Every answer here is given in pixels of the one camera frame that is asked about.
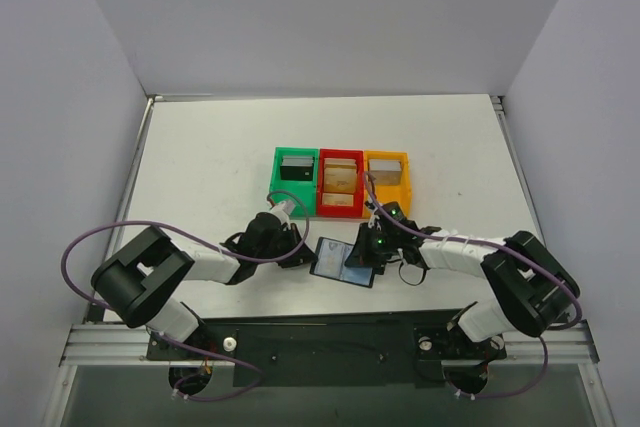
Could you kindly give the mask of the blue credit card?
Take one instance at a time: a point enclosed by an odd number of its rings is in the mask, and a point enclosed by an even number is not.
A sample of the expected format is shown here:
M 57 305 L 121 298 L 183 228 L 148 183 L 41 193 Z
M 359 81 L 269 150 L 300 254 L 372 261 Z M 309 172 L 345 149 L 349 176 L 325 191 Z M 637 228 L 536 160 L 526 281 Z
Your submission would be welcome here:
M 374 281 L 375 274 L 371 268 L 347 267 L 340 273 L 340 281 L 351 285 L 370 288 Z

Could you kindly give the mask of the black leather card holder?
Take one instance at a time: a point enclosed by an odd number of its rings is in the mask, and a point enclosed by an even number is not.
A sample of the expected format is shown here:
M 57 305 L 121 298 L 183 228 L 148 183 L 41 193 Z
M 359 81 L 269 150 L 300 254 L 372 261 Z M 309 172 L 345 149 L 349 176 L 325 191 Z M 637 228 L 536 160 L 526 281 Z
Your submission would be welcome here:
M 315 249 L 316 260 L 311 263 L 309 274 L 353 286 L 372 288 L 375 273 L 371 267 L 346 265 L 352 250 L 352 244 L 319 237 Z

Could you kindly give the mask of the white VIP credit card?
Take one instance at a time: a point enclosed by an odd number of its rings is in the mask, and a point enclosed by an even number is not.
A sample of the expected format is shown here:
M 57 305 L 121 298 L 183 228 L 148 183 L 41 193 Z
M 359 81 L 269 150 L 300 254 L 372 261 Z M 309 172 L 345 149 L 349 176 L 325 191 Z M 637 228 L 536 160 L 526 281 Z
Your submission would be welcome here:
M 327 278 L 339 278 L 343 268 L 348 245 L 330 239 L 322 239 L 314 267 L 314 273 Z

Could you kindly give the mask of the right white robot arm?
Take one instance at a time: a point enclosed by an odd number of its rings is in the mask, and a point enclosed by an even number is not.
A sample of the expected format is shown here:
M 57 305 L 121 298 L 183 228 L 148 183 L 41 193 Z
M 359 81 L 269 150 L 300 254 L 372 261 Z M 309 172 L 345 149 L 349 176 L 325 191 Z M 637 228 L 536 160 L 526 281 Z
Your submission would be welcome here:
M 396 202 L 372 212 L 360 224 L 348 267 L 383 269 L 398 261 L 422 269 L 448 270 L 484 279 L 493 297 L 474 301 L 455 314 L 449 328 L 479 343 L 505 332 L 538 337 L 560 330 L 558 319 L 577 305 L 580 289 L 540 240 L 528 231 L 498 239 L 462 236 L 438 227 L 423 227 L 406 218 Z

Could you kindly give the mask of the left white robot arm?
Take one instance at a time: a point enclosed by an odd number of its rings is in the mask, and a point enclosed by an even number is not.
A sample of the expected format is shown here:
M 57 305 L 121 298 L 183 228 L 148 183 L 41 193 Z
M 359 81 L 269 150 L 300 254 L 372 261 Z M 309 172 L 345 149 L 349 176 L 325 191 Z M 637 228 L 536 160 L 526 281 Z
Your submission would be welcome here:
M 275 208 L 258 213 L 221 249 L 182 248 L 161 228 L 149 226 L 98 267 L 91 285 L 128 327 L 145 326 L 185 342 L 204 327 L 190 308 L 173 297 L 182 281 L 234 286 L 270 259 L 283 269 L 317 260 L 297 225 Z

